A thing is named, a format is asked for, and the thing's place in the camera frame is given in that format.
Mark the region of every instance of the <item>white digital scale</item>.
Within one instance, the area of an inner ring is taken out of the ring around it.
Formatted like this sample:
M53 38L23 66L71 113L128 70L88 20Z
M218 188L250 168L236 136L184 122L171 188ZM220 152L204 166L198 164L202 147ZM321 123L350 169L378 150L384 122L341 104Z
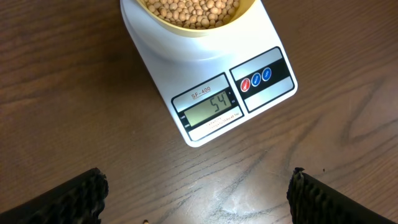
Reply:
M185 142L198 147L295 94L297 81L260 0L219 35L189 38L121 0L126 27Z

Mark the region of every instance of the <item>red button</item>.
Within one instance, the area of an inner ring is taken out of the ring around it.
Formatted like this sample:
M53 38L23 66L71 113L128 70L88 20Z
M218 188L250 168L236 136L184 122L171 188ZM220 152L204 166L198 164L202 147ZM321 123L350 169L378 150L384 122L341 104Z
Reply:
M245 78L244 80L242 80L241 83L241 90L242 92L248 91L250 88L250 79Z

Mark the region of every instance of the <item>wooden table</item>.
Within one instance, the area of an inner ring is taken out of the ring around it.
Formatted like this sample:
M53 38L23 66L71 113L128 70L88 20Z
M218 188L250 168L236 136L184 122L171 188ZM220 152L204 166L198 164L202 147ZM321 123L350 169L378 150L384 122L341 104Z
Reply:
M264 5L297 94L190 148L117 0L1 1L0 212L99 167L104 223L289 223L304 167L398 222L398 1Z

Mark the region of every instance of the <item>bowl of chickpeas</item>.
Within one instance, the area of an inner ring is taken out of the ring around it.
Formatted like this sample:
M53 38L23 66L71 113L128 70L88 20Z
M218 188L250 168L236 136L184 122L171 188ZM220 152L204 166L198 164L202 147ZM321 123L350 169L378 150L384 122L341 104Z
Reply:
M241 17L255 0L137 0L164 28L185 37L222 31Z

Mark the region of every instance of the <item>bowl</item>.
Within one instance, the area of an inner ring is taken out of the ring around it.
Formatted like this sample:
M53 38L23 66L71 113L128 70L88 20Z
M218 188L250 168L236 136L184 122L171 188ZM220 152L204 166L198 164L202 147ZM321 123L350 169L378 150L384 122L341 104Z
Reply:
M175 26L169 22L164 21L163 19L157 17L155 14L151 13L150 10L146 6L145 0L137 0L141 7L150 14L163 28L167 29L168 31L181 35L184 37L204 37L207 35L217 34L219 32L223 32L224 30L231 27L231 25L239 19L243 14L245 14L253 3L256 0L239 0L239 7L235 12L235 15L231 18L231 21L221 27L217 27L214 29L204 29L204 30L194 30L194 29L187 29L179 26Z

